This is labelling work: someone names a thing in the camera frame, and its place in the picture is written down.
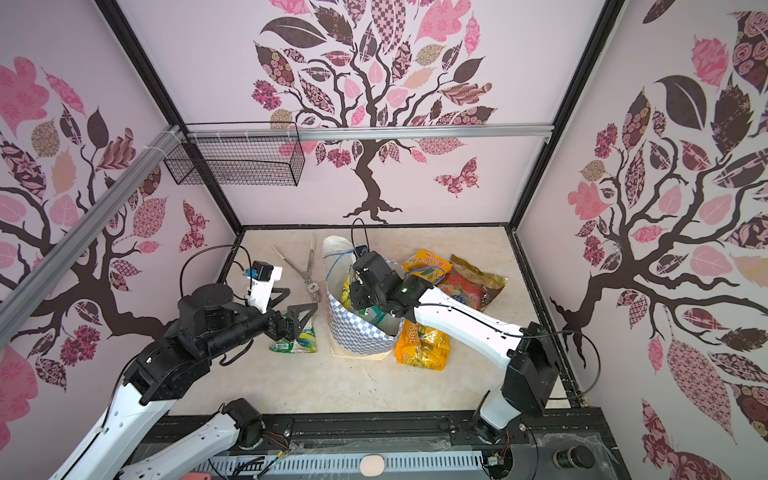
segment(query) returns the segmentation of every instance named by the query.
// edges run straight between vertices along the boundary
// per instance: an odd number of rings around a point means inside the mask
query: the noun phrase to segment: aluminum rail
[[[189,138],[216,137],[284,137],[295,130],[282,128],[231,130],[233,124],[189,124]],[[441,138],[441,137],[549,137],[551,124],[487,124],[445,125],[436,127],[354,127],[354,128],[302,128],[302,141],[376,140],[380,138]]]
[[[62,238],[5,299],[0,310],[0,349],[27,321],[88,245],[101,232],[139,184],[166,157],[181,138],[178,127],[167,126],[139,153],[114,185],[83,215],[78,224]]]

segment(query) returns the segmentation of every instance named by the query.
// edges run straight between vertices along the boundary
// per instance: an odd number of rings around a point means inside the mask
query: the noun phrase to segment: cable
[[[189,262],[192,261],[192,259],[194,257],[197,257],[198,255],[200,255],[202,253],[210,252],[211,250],[215,250],[217,248],[224,248],[224,247],[231,247],[233,249],[235,249],[235,248],[242,248],[243,250],[245,250],[245,254],[248,256],[248,265],[253,265],[253,262],[250,261],[250,252],[248,251],[248,249],[246,247],[243,247],[242,245],[236,245],[234,243],[229,243],[229,244],[226,244],[226,245],[216,245],[215,247],[208,247],[205,250],[201,250],[201,251],[195,253],[192,257],[187,258],[187,261],[184,262],[184,265],[181,267],[181,272],[179,273],[179,293],[181,294],[182,297],[184,296],[184,269],[187,268],[187,265],[189,264]]]
[[[587,395],[594,388],[594,386],[596,386],[598,384],[598,380],[600,379],[600,373],[602,372],[602,369],[603,369],[603,364],[602,364],[602,361],[600,359],[600,352],[598,351],[598,348],[594,344],[592,339],[589,338],[588,336],[584,335],[582,332],[577,332],[575,330],[558,330],[557,332],[545,333],[544,335],[516,335],[514,333],[503,332],[500,329],[497,329],[497,328],[495,328],[492,325],[488,325],[486,322],[483,322],[478,317],[472,315],[469,312],[465,312],[462,309],[456,308],[453,305],[445,305],[444,303],[421,303],[421,304],[419,304],[419,305],[417,305],[417,306],[415,306],[413,308],[417,309],[420,306],[442,306],[442,307],[450,309],[450,310],[456,310],[457,312],[464,313],[466,316],[468,316],[469,318],[473,319],[474,321],[482,323],[483,325],[487,326],[489,329],[491,329],[491,330],[493,330],[493,331],[495,331],[497,333],[501,333],[502,335],[511,336],[513,338],[518,338],[518,339],[542,339],[542,338],[545,338],[545,337],[548,337],[548,336],[556,336],[556,335],[561,334],[561,333],[573,333],[573,334],[576,334],[576,335],[581,335],[583,338],[585,338],[589,342],[590,345],[592,345],[592,349],[594,350],[594,354],[598,358],[598,373],[594,376],[594,381],[589,386],[589,388],[584,390],[582,393],[580,393],[578,395],[567,396],[567,397],[550,397],[549,399],[550,400],[573,400],[573,399],[578,399],[578,398],[581,398],[582,396]]]

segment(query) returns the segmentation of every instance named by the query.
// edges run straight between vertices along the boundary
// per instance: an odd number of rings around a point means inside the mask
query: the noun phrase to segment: scissors
[[[280,251],[277,249],[276,246],[272,245],[272,248],[275,249],[275,252],[277,252],[277,255],[280,256],[280,258],[283,259],[285,263],[288,263],[288,265],[293,268],[296,273],[298,273],[303,279],[304,283],[306,284],[306,290],[310,293],[310,298],[313,302],[319,302],[322,299],[322,296],[320,295],[320,285],[317,284],[317,282],[313,281],[310,278],[310,272],[312,272],[312,260],[315,257],[315,240],[312,239],[310,241],[310,259],[306,263],[306,271],[300,270],[299,267],[297,267],[292,261],[287,259],[285,255],[280,253]]]

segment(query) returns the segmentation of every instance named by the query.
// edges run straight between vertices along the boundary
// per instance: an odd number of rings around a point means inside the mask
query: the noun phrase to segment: yellow snack bag
[[[420,276],[433,285],[447,275],[452,267],[453,265],[450,262],[446,262],[427,250],[419,250],[413,257],[407,259],[402,264],[402,268],[406,273],[424,269],[420,272],[414,272],[413,275]]]
[[[443,332],[406,320],[395,345],[397,363],[442,371],[451,345]]]

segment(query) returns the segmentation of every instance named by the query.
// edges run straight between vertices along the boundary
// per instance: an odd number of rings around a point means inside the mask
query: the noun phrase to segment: black wire basket
[[[270,135],[259,135],[257,131],[252,134],[243,134],[243,131],[189,133],[165,158],[165,166],[176,183],[202,184],[203,178],[193,162],[201,159],[222,185],[298,185],[304,168],[304,152],[296,123],[247,123],[268,124],[280,132]]]

